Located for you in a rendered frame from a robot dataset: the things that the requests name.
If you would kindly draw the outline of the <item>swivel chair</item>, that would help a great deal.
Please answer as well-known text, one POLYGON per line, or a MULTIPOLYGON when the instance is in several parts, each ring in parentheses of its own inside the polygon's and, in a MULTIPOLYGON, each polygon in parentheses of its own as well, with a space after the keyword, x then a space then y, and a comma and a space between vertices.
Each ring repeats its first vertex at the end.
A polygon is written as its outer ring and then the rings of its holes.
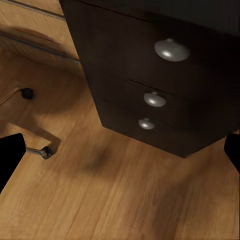
MULTIPOLYGON (((31 88, 21 88, 19 85, 8 92, 6 95, 0 98, 0 106, 2 106, 6 101, 8 101, 12 96, 14 96, 17 92, 21 92, 21 96, 24 99, 32 99, 34 91, 31 88)), ((26 148, 26 153, 39 155, 44 160, 49 159, 54 153, 49 146, 45 146, 42 149, 35 148, 26 148)))

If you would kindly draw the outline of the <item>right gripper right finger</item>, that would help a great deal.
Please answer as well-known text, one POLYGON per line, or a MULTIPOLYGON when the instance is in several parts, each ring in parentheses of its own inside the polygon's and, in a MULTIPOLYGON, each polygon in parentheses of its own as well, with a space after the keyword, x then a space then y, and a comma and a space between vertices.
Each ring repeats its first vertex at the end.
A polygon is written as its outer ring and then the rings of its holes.
POLYGON ((225 153, 240 173, 240 135, 229 133, 224 144, 225 153))

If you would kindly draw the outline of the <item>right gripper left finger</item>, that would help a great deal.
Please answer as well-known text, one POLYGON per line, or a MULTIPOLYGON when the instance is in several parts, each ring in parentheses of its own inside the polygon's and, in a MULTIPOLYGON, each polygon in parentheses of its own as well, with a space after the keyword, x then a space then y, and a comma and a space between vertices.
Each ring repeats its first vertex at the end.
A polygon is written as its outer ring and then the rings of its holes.
POLYGON ((26 153, 21 133, 0 138, 0 193, 26 153))

